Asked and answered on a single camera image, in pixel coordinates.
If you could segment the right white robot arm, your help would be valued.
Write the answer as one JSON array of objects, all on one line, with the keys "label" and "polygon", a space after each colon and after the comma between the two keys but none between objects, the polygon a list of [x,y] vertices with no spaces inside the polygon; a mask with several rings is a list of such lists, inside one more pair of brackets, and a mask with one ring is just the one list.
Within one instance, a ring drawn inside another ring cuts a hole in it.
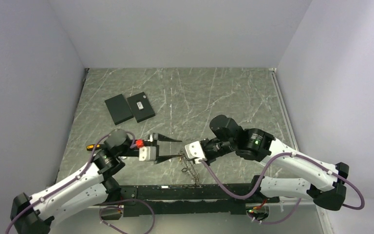
[{"label": "right white robot arm", "polygon": [[215,181],[229,196],[261,202],[268,197],[297,197],[311,199],[317,206],[338,211],[346,198],[345,180],[349,166],[313,159],[281,142],[261,129],[244,129],[232,118],[218,115],[209,125],[215,135],[201,140],[206,167],[216,158],[234,152],[237,156],[257,161],[265,166],[245,195],[230,191],[218,178]]}]

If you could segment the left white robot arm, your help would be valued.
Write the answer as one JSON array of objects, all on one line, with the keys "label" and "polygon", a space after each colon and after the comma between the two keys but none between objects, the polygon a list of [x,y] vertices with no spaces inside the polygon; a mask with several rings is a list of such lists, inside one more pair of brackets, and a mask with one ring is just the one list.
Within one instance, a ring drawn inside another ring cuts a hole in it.
[{"label": "left white robot arm", "polygon": [[125,166],[120,157],[166,161],[171,156],[158,154],[159,141],[173,142],[174,139],[159,133],[136,139],[129,131],[112,130],[93,145],[88,161],[76,172],[38,193],[16,196],[5,233],[15,228],[19,234],[47,234],[55,224],[90,206],[117,203],[122,197],[122,188],[113,175]]}]

